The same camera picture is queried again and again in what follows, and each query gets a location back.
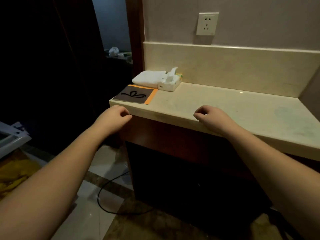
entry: power cord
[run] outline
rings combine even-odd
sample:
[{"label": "power cord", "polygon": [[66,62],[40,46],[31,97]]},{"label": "power cord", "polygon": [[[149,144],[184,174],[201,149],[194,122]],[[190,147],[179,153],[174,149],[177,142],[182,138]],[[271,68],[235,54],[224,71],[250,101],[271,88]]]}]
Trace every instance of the power cord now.
[{"label": "power cord", "polygon": [[99,195],[100,195],[102,189],[103,189],[108,183],[114,181],[115,179],[117,179],[117,178],[119,178],[119,177],[121,177],[121,176],[123,176],[123,175],[125,175],[125,174],[127,174],[127,173],[129,173],[129,171],[121,174],[121,175],[118,176],[118,177],[115,177],[114,179],[111,179],[110,181],[106,182],[106,183],[101,187],[101,189],[99,190],[99,193],[98,193],[98,198],[97,198],[97,202],[98,202],[98,205],[100,206],[100,208],[101,208],[102,210],[104,210],[105,212],[108,212],[108,213],[110,213],[110,214],[121,215],[121,216],[138,216],[138,215],[143,215],[143,214],[146,214],[146,213],[154,210],[154,208],[151,208],[150,210],[147,210],[147,211],[145,211],[145,212],[124,212],[124,213],[118,213],[118,212],[108,211],[108,210],[104,209],[104,208],[100,205]]}]

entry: marble countertop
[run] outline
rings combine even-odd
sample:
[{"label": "marble countertop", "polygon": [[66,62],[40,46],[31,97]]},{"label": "marble countertop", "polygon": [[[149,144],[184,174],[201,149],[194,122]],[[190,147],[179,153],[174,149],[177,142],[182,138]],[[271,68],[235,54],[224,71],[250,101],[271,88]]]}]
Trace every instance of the marble countertop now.
[{"label": "marble countertop", "polygon": [[193,117],[201,105],[224,110],[243,128],[284,153],[320,161],[320,122],[298,98],[182,82],[150,104],[109,101],[132,115],[213,134]]}]

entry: electrical socket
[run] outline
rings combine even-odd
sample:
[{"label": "electrical socket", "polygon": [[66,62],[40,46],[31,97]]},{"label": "electrical socket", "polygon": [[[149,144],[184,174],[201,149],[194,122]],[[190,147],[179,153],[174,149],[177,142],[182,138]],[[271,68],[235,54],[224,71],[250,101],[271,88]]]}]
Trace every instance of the electrical socket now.
[{"label": "electrical socket", "polygon": [[197,35],[214,35],[218,22],[218,12],[199,13]]}]

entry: wall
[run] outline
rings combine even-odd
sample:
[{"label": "wall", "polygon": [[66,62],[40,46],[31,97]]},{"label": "wall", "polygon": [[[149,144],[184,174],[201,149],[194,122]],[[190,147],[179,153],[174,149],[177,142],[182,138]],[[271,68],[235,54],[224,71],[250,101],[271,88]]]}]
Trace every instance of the wall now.
[{"label": "wall", "polygon": [[[320,0],[143,0],[146,41],[320,50]],[[220,12],[196,36],[199,12]]]},{"label": "wall", "polygon": [[320,67],[299,99],[320,121]]},{"label": "wall", "polygon": [[125,0],[92,0],[104,49],[131,51]]}]

